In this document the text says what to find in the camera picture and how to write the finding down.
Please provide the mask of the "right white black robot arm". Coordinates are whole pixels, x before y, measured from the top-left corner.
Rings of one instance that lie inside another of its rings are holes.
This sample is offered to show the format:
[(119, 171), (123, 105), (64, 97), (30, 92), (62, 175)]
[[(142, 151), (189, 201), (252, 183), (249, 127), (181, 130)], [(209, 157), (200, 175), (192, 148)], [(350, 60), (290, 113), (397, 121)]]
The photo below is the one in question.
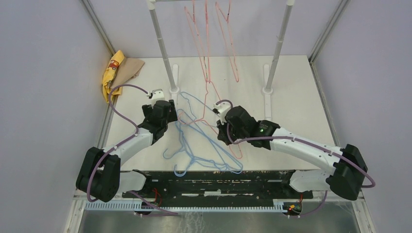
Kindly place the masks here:
[(255, 120), (243, 107), (227, 102), (214, 104), (219, 117), (217, 139), (226, 145), (247, 142), (255, 148), (294, 156), (317, 167), (316, 170), (295, 170), (281, 184), (281, 193), (293, 198), (306, 191), (331, 191), (355, 201), (362, 188), (372, 188), (375, 181), (360, 150), (351, 144), (344, 148), (328, 146), (300, 137), (277, 123)]

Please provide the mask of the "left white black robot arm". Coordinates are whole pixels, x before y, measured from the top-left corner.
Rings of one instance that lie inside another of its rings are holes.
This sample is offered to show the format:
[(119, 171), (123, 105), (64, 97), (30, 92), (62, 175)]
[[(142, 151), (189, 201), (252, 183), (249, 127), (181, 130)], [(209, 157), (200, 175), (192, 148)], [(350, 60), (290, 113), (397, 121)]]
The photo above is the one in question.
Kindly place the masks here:
[(154, 105), (143, 105), (143, 122), (138, 132), (120, 141), (113, 148), (91, 147), (87, 150), (75, 186), (103, 202), (116, 194), (135, 191), (148, 197), (153, 185), (140, 171), (120, 170), (126, 161), (141, 150), (152, 146), (167, 131), (170, 122), (177, 121), (174, 100), (158, 100)]

